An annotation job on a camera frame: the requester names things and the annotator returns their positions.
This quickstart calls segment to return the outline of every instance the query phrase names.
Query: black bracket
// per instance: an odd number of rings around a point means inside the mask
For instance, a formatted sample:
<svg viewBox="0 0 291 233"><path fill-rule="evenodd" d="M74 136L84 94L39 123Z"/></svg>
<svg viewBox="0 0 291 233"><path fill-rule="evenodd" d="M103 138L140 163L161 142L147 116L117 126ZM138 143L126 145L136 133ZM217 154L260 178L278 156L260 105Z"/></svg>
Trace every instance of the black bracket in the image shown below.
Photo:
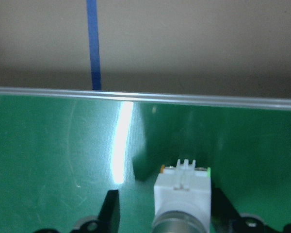
<svg viewBox="0 0 291 233"><path fill-rule="evenodd" d="M242 217L219 188L212 188L211 223L217 233L281 233L255 217ZM291 233L291 224L282 233Z"/></svg>
<svg viewBox="0 0 291 233"><path fill-rule="evenodd" d="M70 233L117 233L120 223L118 190L109 190L98 217L83 218ZM34 233L60 233L55 229L41 229Z"/></svg>

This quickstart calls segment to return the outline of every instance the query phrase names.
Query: reflective surface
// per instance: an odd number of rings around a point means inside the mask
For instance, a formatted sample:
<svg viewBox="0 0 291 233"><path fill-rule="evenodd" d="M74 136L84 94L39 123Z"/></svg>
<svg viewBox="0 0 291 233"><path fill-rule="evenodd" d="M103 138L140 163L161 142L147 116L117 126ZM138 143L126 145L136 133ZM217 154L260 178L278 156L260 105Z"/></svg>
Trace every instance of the reflective surface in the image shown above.
<svg viewBox="0 0 291 233"><path fill-rule="evenodd" d="M210 166L240 213L291 222L291 111L0 95L0 232L69 232L120 191L120 233L151 231L177 158Z"/></svg>

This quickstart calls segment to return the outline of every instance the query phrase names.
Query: screw hole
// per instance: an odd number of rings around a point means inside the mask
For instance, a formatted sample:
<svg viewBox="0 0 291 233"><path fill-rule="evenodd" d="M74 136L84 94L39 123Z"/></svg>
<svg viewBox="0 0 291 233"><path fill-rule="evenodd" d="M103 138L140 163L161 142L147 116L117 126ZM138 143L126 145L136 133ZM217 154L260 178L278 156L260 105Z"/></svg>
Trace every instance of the screw hole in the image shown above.
<svg viewBox="0 0 291 233"><path fill-rule="evenodd" d="M87 230L88 232L94 232L97 229L98 225L95 222L91 222L88 226L87 226Z"/></svg>
<svg viewBox="0 0 291 233"><path fill-rule="evenodd" d="M247 219L245 223L247 224L248 227L252 227L252 228L257 227L258 225L257 221L253 218Z"/></svg>

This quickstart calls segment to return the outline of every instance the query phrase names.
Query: metal edge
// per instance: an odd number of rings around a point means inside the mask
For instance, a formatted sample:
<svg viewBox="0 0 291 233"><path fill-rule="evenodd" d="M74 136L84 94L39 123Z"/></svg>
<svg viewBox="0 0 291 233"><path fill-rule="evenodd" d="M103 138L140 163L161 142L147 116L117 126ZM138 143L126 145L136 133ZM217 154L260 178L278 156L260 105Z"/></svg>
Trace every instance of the metal edge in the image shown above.
<svg viewBox="0 0 291 233"><path fill-rule="evenodd" d="M153 103L182 104L182 105L274 109L291 111L291 99L78 91L78 90L38 89L19 87L0 87L0 95L81 98L96 100L120 100L120 101L138 101L138 102L153 102Z"/></svg>

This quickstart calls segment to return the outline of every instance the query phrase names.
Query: orange mark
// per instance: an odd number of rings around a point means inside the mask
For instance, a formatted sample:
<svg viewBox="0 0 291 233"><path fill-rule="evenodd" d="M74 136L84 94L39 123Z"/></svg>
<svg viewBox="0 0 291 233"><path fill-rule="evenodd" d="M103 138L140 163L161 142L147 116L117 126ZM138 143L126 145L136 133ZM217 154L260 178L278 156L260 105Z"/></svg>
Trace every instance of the orange mark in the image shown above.
<svg viewBox="0 0 291 233"><path fill-rule="evenodd" d="M164 173L164 168L165 168L165 165L163 164L163 165L161 166L161 173Z"/></svg>

